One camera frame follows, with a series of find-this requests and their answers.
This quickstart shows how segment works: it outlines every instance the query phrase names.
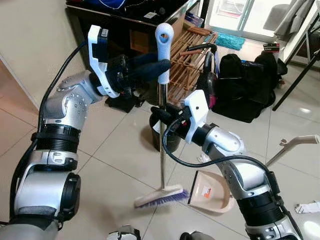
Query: wall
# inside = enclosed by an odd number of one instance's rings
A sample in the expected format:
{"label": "wall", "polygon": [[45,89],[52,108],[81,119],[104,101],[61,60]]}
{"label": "wall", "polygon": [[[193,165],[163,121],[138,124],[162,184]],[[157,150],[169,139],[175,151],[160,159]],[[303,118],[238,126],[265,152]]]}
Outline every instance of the wall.
{"label": "wall", "polygon": [[[76,47],[64,0],[0,0],[0,55],[37,108]],[[78,54],[62,77],[84,69]]]}

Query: cardboard box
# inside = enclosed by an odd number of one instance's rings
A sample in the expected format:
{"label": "cardboard box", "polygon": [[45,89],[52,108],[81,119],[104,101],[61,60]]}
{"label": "cardboard box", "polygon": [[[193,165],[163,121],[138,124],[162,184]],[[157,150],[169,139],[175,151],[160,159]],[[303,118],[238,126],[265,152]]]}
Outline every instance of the cardboard box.
{"label": "cardboard box", "polygon": [[[174,30],[173,41],[176,41],[182,33],[184,26],[185,13],[182,14],[173,24],[172,28]],[[155,34],[148,34],[141,31],[130,29],[130,48],[141,53],[149,53],[157,49],[155,44]]]}

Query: white broom handle grip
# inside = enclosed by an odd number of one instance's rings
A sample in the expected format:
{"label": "white broom handle grip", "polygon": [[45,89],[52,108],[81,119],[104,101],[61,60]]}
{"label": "white broom handle grip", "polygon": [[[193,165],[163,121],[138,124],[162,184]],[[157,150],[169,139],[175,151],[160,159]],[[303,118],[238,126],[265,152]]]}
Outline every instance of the white broom handle grip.
{"label": "white broom handle grip", "polygon": [[[174,38],[175,32],[172,26],[168,23],[161,23],[156,27],[155,39],[158,50],[158,61],[168,59],[170,60],[171,43]],[[158,77],[159,84],[169,83],[170,70],[162,73]]]}

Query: broom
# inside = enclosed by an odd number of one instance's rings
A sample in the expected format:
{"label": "broom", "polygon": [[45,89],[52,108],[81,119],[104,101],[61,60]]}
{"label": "broom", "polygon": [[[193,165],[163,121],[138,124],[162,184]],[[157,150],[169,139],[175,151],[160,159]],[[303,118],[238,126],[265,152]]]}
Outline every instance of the broom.
{"label": "broom", "polygon": [[[155,38],[158,49],[158,60],[170,60],[171,42],[174,37],[174,30],[168,23],[161,23],[155,30]],[[166,71],[158,78],[158,98],[159,107],[166,110],[168,97],[169,73]],[[146,196],[137,198],[134,201],[135,208],[144,208],[161,205],[167,202],[180,201],[187,199],[189,193],[180,184],[166,186],[165,182],[165,162],[166,152],[162,144],[162,138],[166,130],[166,125],[160,122],[160,168],[161,168],[161,187]]]}

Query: broom handle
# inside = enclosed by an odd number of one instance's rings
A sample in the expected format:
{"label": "broom handle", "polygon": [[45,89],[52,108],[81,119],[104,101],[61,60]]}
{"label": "broom handle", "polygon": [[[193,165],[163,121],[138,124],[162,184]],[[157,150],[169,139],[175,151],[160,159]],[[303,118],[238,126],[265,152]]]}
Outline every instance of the broom handle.
{"label": "broom handle", "polygon": [[[168,98],[168,84],[158,84],[158,97],[159,97],[159,107],[166,110],[167,98]],[[166,151],[162,144],[162,138],[166,130],[166,125],[160,122],[160,168],[161,168],[161,189],[166,187],[165,183],[165,164],[166,164]]]}

